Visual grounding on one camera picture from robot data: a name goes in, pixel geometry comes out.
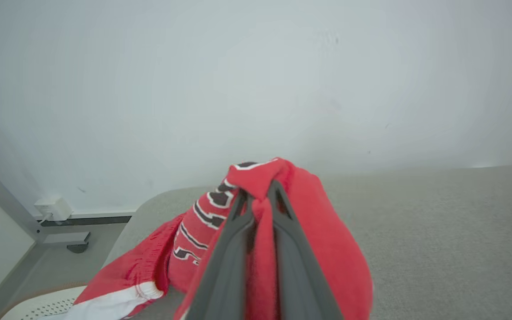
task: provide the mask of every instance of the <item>power outlet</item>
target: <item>power outlet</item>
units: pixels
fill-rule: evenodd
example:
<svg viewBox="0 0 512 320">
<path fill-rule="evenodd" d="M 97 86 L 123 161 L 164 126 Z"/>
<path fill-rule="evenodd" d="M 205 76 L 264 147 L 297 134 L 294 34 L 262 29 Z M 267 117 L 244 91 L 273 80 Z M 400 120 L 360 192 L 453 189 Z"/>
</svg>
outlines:
<svg viewBox="0 0 512 320">
<path fill-rule="evenodd" d="M 71 206 L 63 198 L 55 199 L 41 199 L 35 203 L 35 208 L 46 217 L 49 213 L 52 216 L 49 217 L 49 221 L 65 221 L 71 214 Z"/>
</svg>

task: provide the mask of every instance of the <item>gray sofa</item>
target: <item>gray sofa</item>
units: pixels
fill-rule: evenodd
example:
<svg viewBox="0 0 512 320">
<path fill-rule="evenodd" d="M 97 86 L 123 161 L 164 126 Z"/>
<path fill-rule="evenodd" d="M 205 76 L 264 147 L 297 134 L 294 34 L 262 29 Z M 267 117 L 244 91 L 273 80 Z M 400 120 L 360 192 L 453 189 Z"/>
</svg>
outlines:
<svg viewBox="0 0 512 320">
<path fill-rule="evenodd" d="M 372 319 L 512 319 L 512 166 L 322 181 L 370 266 Z M 106 263 L 211 189 L 144 203 Z M 172 319 L 182 298 L 171 290 L 135 319 Z"/>
</svg>

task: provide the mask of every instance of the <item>red garment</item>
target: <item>red garment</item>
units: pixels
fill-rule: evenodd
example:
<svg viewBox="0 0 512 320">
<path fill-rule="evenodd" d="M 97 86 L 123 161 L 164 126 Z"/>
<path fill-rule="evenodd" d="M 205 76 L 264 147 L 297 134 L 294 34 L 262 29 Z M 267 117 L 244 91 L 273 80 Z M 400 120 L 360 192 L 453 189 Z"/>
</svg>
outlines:
<svg viewBox="0 0 512 320">
<path fill-rule="evenodd" d="M 230 166 L 215 192 L 164 223 L 137 247 L 103 268 L 67 314 L 68 320 L 119 320 L 133 316 L 168 290 L 186 292 L 174 319 L 183 319 L 228 216 L 238 187 L 254 197 L 254 249 L 248 253 L 246 318 L 279 319 L 276 249 L 267 198 L 278 180 L 319 262 L 345 319 L 368 318 L 372 280 L 352 235 L 331 206 L 317 176 L 274 158 L 264 164 Z"/>
</svg>

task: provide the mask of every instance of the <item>metal frame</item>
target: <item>metal frame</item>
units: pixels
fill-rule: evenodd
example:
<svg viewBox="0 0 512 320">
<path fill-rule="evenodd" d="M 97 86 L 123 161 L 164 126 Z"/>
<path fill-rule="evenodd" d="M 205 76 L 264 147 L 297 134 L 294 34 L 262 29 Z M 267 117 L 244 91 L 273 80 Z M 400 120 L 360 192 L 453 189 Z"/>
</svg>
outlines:
<svg viewBox="0 0 512 320">
<path fill-rule="evenodd" d="M 0 181 L 0 207 L 38 244 L 42 245 L 67 245 L 73 252 L 81 252 L 80 249 L 73 250 L 70 246 L 88 245 L 90 232 L 71 233 L 47 233 L 34 217 L 20 204 L 20 202 L 9 192 Z"/>
</svg>

